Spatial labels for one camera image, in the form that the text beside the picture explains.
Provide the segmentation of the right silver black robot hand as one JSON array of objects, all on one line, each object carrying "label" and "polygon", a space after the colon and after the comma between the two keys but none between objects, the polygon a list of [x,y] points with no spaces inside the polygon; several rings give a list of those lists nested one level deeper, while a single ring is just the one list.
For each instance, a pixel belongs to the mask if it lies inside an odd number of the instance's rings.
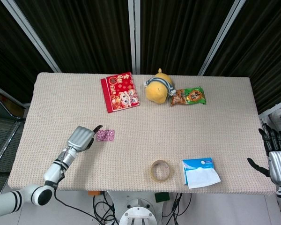
[{"label": "right silver black robot hand", "polygon": [[271,178],[275,185],[281,186],[281,131],[265,124],[265,130],[259,129],[259,133],[264,143],[268,168],[257,165],[251,158],[247,158],[247,161],[252,168]]}]

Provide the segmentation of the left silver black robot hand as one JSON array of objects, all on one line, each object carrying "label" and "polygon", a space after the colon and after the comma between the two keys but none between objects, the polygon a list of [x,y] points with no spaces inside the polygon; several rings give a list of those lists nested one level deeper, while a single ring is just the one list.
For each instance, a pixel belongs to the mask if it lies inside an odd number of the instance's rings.
[{"label": "left silver black robot hand", "polygon": [[69,137],[67,146],[76,150],[76,152],[83,152],[89,149],[94,141],[95,134],[102,127],[102,125],[99,125],[94,130],[90,130],[86,127],[78,126]]}]

